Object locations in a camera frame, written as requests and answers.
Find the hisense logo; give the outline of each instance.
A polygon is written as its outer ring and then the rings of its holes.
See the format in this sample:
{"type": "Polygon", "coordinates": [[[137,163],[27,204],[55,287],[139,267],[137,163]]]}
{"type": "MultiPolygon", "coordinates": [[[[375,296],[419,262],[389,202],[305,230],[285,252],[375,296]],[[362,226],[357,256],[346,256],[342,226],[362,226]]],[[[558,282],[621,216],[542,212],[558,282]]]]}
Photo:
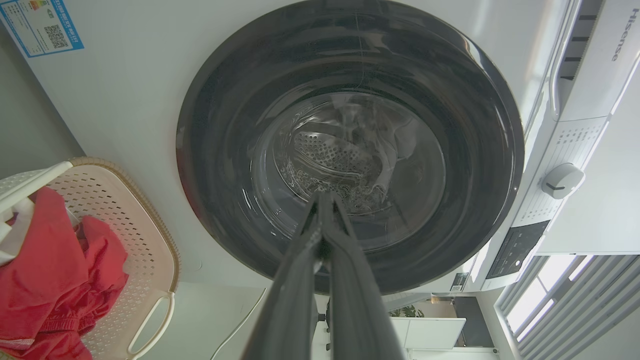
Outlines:
{"type": "Polygon", "coordinates": [[[616,48],[616,52],[613,54],[613,58],[611,58],[611,61],[616,61],[618,59],[618,53],[620,52],[620,50],[622,50],[622,45],[625,44],[625,38],[629,34],[629,29],[631,28],[631,25],[633,25],[633,23],[636,21],[636,16],[637,16],[637,13],[640,12],[640,9],[633,9],[631,11],[633,11],[633,15],[629,17],[627,26],[625,26],[625,32],[622,33],[622,36],[620,36],[620,44],[618,44],[618,47],[616,48]]]}

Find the red garment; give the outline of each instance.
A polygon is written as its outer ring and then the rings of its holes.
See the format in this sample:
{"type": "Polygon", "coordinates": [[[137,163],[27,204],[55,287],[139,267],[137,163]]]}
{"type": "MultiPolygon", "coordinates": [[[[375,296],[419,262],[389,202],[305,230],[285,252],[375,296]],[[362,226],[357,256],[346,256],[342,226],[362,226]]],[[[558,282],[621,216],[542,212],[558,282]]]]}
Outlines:
{"type": "Polygon", "coordinates": [[[0,266],[0,350],[21,359],[91,359],[80,336],[124,288],[126,258],[107,224],[85,216],[76,235],[62,196],[40,189],[20,253],[0,266]]]}

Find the barcode sticker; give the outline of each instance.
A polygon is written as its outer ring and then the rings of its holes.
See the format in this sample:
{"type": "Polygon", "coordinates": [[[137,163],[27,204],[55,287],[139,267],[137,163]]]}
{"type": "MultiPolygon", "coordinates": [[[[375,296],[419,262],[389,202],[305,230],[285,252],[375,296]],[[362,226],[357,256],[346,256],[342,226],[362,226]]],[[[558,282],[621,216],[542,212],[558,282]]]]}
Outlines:
{"type": "Polygon", "coordinates": [[[63,0],[10,0],[0,13],[29,58],[84,49],[63,0]]]}
{"type": "Polygon", "coordinates": [[[453,279],[453,284],[451,284],[450,291],[462,291],[462,289],[465,287],[465,283],[467,282],[468,277],[468,272],[456,273],[456,277],[453,279]]]}

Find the plastic laundry basket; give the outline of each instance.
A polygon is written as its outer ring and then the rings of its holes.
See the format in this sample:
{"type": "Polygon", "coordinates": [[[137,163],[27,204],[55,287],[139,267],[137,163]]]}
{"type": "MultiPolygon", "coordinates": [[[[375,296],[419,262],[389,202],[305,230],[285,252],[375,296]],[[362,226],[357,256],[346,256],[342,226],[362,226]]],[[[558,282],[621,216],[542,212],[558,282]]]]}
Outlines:
{"type": "MultiPolygon", "coordinates": [[[[76,158],[51,168],[0,180],[0,213],[43,186],[65,199],[77,219],[91,215],[105,221],[129,254],[129,281],[111,311],[83,343],[94,359],[137,359],[155,345],[174,309],[179,257],[164,223],[138,187],[113,163],[76,158]],[[160,301],[169,301],[160,328],[139,350],[133,344],[160,301]]],[[[0,360],[11,359],[0,352],[0,360]]]]}

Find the qr code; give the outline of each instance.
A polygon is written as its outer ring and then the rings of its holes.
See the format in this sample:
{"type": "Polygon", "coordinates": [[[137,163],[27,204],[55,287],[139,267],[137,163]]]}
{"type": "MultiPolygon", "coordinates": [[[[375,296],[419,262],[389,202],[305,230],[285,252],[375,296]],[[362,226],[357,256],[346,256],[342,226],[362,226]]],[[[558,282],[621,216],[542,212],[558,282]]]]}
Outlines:
{"type": "Polygon", "coordinates": [[[60,30],[60,25],[45,26],[44,31],[47,32],[49,40],[51,40],[53,47],[56,49],[69,46],[65,36],[62,34],[62,30],[60,30]]]}

